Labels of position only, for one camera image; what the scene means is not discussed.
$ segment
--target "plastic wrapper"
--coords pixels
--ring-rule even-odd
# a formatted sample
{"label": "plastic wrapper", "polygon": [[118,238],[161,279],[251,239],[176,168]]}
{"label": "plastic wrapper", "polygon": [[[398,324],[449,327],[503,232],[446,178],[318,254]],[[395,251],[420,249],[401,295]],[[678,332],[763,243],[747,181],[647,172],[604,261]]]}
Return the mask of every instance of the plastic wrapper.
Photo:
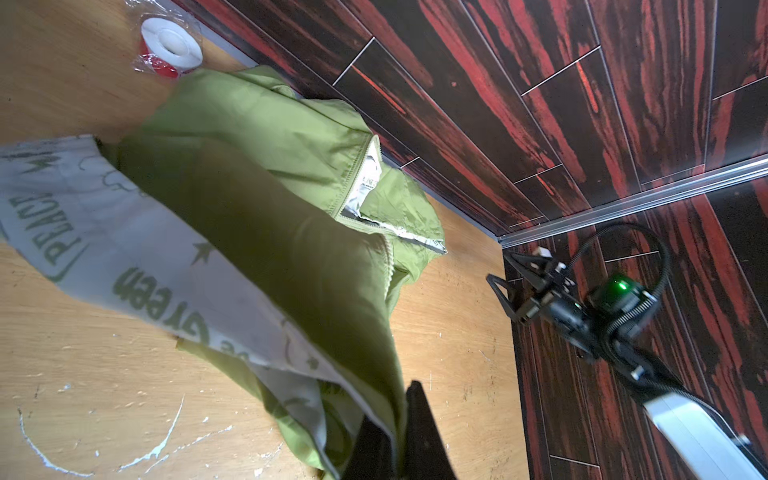
{"label": "plastic wrapper", "polygon": [[202,65],[202,35],[194,17],[153,0],[125,0],[125,4],[137,38],[134,70],[179,78]]}

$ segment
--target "green jacket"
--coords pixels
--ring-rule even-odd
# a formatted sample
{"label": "green jacket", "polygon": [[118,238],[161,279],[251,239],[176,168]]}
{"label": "green jacket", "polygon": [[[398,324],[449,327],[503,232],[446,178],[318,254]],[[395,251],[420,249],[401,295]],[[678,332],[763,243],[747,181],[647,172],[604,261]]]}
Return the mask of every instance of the green jacket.
{"label": "green jacket", "polygon": [[261,288],[355,395],[317,380],[327,425],[319,452],[240,359],[180,347],[260,398],[308,464],[340,475],[365,411],[402,465],[405,393],[388,318],[400,288],[445,252],[444,237],[424,193],[382,162],[359,114],[343,101],[297,98],[271,68],[200,70],[103,152]]}

